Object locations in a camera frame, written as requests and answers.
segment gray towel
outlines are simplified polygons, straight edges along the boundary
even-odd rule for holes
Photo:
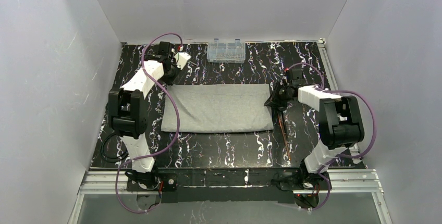
[[[272,130],[272,116],[264,102],[268,84],[168,86],[180,114],[180,132],[233,133]],[[177,116],[166,97],[161,130],[175,132]]]

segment clear plastic container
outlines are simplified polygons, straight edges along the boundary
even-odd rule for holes
[[[214,39],[208,44],[207,61],[242,64],[245,62],[245,45],[239,39],[235,39],[233,43],[220,43],[218,39]]]

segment purple cable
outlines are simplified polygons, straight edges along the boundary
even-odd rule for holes
[[[156,40],[158,40],[159,38],[165,36],[165,35],[176,35],[177,37],[180,38],[180,47],[182,46],[182,38],[180,35],[178,35],[177,33],[166,33],[166,34],[162,34],[159,37],[155,38],[152,42],[150,42],[150,44],[146,45],[146,47],[144,47],[143,51],[141,52],[141,68],[144,71],[144,74],[149,77],[149,79],[151,79],[162,91],[164,91],[164,93],[167,95],[167,97],[169,97],[170,102],[172,103],[174,109],[175,109],[175,113],[177,114],[177,131],[175,132],[174,138],[172,139],[172,141],[170,142],[169,145],[167,145],[167,147],[165,147],[164,149],[150,154],[150,155],[143,155],[143,156],[139,156],[139,157],[135,157],[132,160],[126,161],[124,163],[121,163],[120,166],[118,166],[118,170],[117,170],[117,178],[115,179],[115,194],[117,195],[117,199],[120,202],[121,206],[126,209],[129,212],[135,213],[135,214],[144,214],[144,213],[148,213],[152,210],[154,210],[159,204],[157,204],[156,206],[152,207],[151,209],[148,210],[133,210],[130,209],[128,206],[126,206],[123,201],[121,200],[120,195],[118,194],[118,176],[120,174],[120,170],[123,166],[132,163],[132,161],[136,161],[139,159],[144,159],[144,158],[149,158],[149,157],[153,157],[153,156],[157,156],[160,155],[164,152],[166,152],[166,150],[168,150],[170,147],[172,147],[172,145],[176,142],[176,140],[178,139],[178,135],[179,135],[179,126],[180,126],[180,119],[179,119],[179,112],[178,112],[178,108],[177,105],[174,101],[174,99],[172,98],[172,96],[169,94],[169,92],[167,92],[167,90],[155,79],[153,78],[151,75],[148,74],[148,72],[146,71],[146,69],[144,68],[144,55],[146,53],[146,50],[152,45],[153,42],[155,42]]]
[[[318,210],[318,209],[320,209],[321,207],[323,207],[323,206],[325,205],[325,203],[328,201],[328,198],[330,197],[330,191],[332,190],[332,186],[330,185],[330,180],[327,179],[327,177],[325,177],[324,175],[322,175],[322,174],[321,174],[321,171],[322,171],[326,166],[332,164],[334,160],[335,160],[335,159],[333,158],[332,160],[330,160],[330,161],[327,162],[326,164],[322,165],[322,166],[318,169],[318,171],[317,171],[318,175],[319,175],[322,179],[324,179],[325,182],[327,182],[327,188],[328,188],[328,190],[327,190],[327,195],[325,196],[325,199],[324,199],[319,205],[317,205],[316,207],[312,208],[312,210]]]
[[[372,120],[373,120],[373,134],[372,134],[372,139],[370,140],[369,146],[367,147],[366,150],[364,150],[359,155],[339,154],[339,157],[343,157],[343,158],[358,159],[358,158],[363,157],[364,155],[366,155],[372,149],[372,147],[374,145],[374,142],[376,140],[377,121],[376,121],[376,116],[375,116],[373,108],[371,107],[371,105],[368,103],[367,99],[364,96],[362,96],[361,94],[359,94],[358,92],[355,92],[355,91],[349,91],[349,90],[324,90],[323,92],[326,92],[326,93],[347,93],[347,94],[353,94],[353,95],[359,97],[367,105],[367,108],[369,108],[369,111],[370,111],[370,114],[372,115]]]
[[[308,63],[297,63],[297,64],[293,64],[288,69],[292,69],[294,66],[298,66],[298,65],[307,65],[310,68],[312,68],[319,75],[319,77],[321,77],[321,90],[325,89],[324,76],[319,72],[319,70],[317,68],[315,68],[315,66],[308,64]]]

